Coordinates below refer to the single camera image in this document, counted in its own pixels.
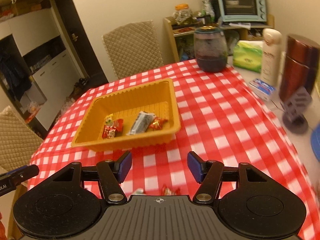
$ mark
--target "chair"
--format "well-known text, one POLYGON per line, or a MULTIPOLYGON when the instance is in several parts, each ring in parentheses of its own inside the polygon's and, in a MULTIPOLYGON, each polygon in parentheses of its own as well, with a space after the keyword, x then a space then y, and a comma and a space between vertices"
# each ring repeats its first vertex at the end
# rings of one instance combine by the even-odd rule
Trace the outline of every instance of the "chair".
POLYGON ((102 42, 118 79, 163 66, 153 21, 118 27, 102 42))
MULTIPOLYGON (((28 165, 31 155, 42 143, 33 131, 7 106, 0 112, 0 173, 28 165)), ((16 200, 27 191, 27 184, 17 186, 14 194, 9 193, 6 200, 11 207, 8 219, 8 239, 18 240, 22 237, 13 221, 12 207, 16 200)))
POLYGON ((0 113, 0 166, 11 171, 28 165, 42 139, 7 106, 0 113))

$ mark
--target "toothpaste box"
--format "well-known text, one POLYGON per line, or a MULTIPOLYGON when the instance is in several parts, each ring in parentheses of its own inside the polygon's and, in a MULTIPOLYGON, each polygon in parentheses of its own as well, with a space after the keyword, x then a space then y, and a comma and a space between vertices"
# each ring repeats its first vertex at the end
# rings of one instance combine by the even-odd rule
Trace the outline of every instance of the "toothpaste box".
POLYGON ((268 85, 259 78, 250 81, 249 86, 258 97, 265 101, 270 101, 276 91, 273 86, 268 85))

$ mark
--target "plastic jar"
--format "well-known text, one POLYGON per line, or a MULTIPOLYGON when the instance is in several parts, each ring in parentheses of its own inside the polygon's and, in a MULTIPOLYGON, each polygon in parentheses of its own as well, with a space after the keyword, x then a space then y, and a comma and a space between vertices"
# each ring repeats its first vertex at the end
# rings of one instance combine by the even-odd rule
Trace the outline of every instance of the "plastic jar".
POLYGON ((175 6, 176 11, 173 13, 173 18, 178 25, 188 25, 192 23, 192 11, 186 3, 175 6))
POLYGON ((217 73, 225 69, 228 47, 221 29, 213 26, 197 28, 194 33, 194 46, 196 60, 201 70, 217 73))

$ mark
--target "green tissue pack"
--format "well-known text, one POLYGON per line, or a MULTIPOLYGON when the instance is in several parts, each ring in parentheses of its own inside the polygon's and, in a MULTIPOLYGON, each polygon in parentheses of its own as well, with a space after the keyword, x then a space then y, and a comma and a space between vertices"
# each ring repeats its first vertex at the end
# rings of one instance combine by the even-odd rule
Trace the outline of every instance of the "green tissue pack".
POLYGON ((233 50, 233 65, 261 72, 262 41, 239 41, 233 50))

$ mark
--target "doorway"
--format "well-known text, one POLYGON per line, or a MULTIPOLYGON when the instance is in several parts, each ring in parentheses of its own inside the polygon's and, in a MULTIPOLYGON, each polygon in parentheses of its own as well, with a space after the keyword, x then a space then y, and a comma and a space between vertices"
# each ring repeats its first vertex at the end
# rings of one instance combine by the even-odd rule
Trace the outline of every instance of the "doorway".
POLYGON ((108 83, 73 4, 73 0, 54 0, 68 36, 89 75, 92 86, 108 83))

